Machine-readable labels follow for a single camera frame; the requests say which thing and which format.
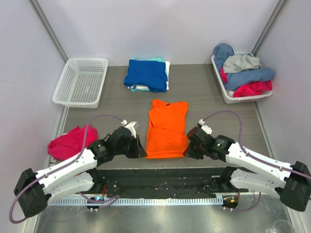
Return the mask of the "orange t-shirt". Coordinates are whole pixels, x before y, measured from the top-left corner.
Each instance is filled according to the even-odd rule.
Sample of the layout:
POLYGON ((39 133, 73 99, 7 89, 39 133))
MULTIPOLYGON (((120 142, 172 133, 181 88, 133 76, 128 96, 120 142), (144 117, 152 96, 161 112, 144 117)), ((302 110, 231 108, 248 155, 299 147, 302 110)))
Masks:
POLYGON ((147 159, 182 158, 188 146, 185 135, 186 114, 189 104, 184 101, 152 100, 148 113, 147 159))

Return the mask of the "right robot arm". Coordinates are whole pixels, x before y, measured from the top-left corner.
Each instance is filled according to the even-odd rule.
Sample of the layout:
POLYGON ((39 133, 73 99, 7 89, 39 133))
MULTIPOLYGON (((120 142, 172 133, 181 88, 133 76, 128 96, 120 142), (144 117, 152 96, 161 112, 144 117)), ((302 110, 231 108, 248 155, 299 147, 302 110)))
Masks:
POLYGON ((208 185, 212 192, 253 190, 279 198, 295 211, 306 210, 311 197, 311 173, 307 165, 300 161, 290 164, 274 160, 229 137, 213 137, 211 133, 206 125, 191 129, 187 134, 190 143, 184 155, 193 159, 207 156, 230 164, 216 179, 216 184, 208 185))

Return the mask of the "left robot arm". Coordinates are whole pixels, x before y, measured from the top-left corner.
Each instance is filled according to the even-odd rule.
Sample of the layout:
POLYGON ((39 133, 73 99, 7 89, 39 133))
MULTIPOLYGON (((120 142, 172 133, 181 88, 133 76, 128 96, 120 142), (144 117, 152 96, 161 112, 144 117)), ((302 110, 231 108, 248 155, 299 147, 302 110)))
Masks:
POLYGON ((91 191, 100 193, 104 179, 96 168, 113 160, 117 155, 129 159, 147 155, 136 130, 127 125, 119 127, 105 138, 92 142, 82 151, 52 167, 33 171, 24 170, 14 188, 15 199, 9 211, 13 216, 16 203, 25 218, 41 213, 51 202, 73 193, 91 191))

